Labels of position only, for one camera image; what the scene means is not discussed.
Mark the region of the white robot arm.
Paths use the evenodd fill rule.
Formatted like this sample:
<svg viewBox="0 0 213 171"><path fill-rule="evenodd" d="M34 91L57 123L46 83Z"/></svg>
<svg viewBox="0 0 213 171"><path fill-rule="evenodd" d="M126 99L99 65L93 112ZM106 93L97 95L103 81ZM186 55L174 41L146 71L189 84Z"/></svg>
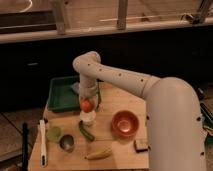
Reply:
<svg viewBox="0 0 213 171"><path fill-rule="evenodd" d="M102 80L146 101L149 171L206 171L200 103L189 83L103 65L95 51L76 57L73 68L83 98Z"/></svg>

